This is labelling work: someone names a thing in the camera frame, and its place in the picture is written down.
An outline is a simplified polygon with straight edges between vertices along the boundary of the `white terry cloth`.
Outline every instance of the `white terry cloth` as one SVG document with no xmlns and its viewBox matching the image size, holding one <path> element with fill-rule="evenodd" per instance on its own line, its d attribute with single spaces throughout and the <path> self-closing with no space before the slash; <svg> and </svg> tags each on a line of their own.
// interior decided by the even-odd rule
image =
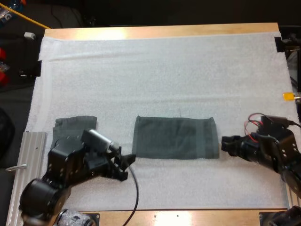
<svg viewBox="0 0 301 226">
<path fill-rule="evenodd" d="M 143 40 L 63 41 L 44 37 L 27 130 L 46 131 L 43 161 L 55 119 L 98 118 L 97 130 L 132 150 L 136 116 L 214 117 L 222 136 L 243 135 L 248 115 L 262 112 L 298 121 L 278 32 Z M 300 131 L 292 128 L 301 147 Z M 280 176 L 256 163 L 218 160 L 153 160 L 133 164 L 140 188 L 138 209 L 283 208 Z M 131 210 L 135 185 L 95 178 L 72 189 L 65 208 Z"/>
</svg>

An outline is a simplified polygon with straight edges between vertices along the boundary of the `table surface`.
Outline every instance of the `table surface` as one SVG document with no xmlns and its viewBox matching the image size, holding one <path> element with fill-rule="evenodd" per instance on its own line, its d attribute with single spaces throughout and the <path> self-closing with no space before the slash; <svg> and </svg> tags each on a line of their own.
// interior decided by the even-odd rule
<svg viewBox="0 0 301 226">
<path fill-rule="evenodd" d="M 277 23 L 206 24 L 184 26 L 71 28 L 45 30 L 62 40 L 124 40 L 212 34 L 278 32 Z M 129 226 L 259 226 L 260 211 L 278 210 L 140 210 Z M 100 211 L 101 226 L 123 225 L 130 211 Z"/>
</svg>

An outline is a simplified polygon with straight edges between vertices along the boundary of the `yellow stick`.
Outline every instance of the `yellow stick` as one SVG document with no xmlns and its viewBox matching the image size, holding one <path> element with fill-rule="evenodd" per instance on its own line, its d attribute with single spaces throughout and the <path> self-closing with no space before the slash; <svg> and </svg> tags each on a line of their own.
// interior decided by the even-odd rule
<svg viewBox="0 0 301 226">
<path fill-rule="evenodd" d="M 50 27 L 47 27 L 47 26 L 45 26 L 45 25 L 43 25 L 43 24 L 41 24 L 41 23 L 39 23 L 39 22 L 37 22 L 37 21 L 35 21 L 35 20 L 33 20 L 33 19 L 30 19 L 29 17 L 24 16 L 23 14 L 21 14 L 21 13 L 15 11 L 15 10 L 13 10 L 13 9 L 7 7 L 6 5 L 3 5 L 2 3 L 0 3 L 0 6 L 3 7 L 4 9 L 7 9 L 8 11 L 10 11 L 10 12 L 12 12 L 12 13 L 14 13 L 14 14 L 17 14 L 18 16 L 24 18 L 25 20 L 28 20 L 28 21 L 30 21 L 30 22 L 32 22 L 32 23 L 38 25 L 38 26 L 41 26 L 41 27 L 43 27 L 43 28 L 45 28 L 45 29 L 51 29 Z"/>
</svg>

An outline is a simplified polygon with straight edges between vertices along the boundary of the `dark green towel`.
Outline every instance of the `dark green towel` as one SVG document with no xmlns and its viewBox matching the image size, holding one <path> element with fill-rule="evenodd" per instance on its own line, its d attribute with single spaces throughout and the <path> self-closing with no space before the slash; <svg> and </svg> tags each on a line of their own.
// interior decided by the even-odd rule
<svg viewBox="0 0 301 226">
<path fill-rule="evenodd" d="M 54 148 L 57 140 L 63 137 L 75 137 L 81 139 L 85 129 L 95 129 L 97 118 L 95 116 L 76 116 L 71 118 L 61 118 L 55 120 L 53 127 L 53 139 L 51 148 Z"/>
<path fill-rule="evenodd" d="M 217 159 L 214 119 L 137 116 L 132 153 L 150 159 Z"/>
</svg>

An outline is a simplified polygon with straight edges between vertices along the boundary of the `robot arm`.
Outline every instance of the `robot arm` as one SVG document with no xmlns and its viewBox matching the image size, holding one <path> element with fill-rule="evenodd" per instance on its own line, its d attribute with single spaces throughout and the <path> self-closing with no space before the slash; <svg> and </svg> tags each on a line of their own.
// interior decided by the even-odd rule
<svg viewBox="0 0 301 226">
<path fill-rule="evenodd" d="M 290 189 L 301 197 L 301 153 L 293 132 L 287 128 L 293 124 L 286 118 L 262 116 L 256 133 L 245 137 L 222 137 L 222 150 L 279 173 Z"/>
<path fill-rule="evenodd" d="M 94 177 L 124 181 L 125 170 L 135 155 L 121 155 L 121 147 L 97 133 L 85 130 L 81 140 L 59 139 L 48 153 L 48 167 L 42 179 L 32 180 L 22 192 L 19 209 L 25 225 L 44 226 L 57 215 L 71 188 Z"/>
</svg>

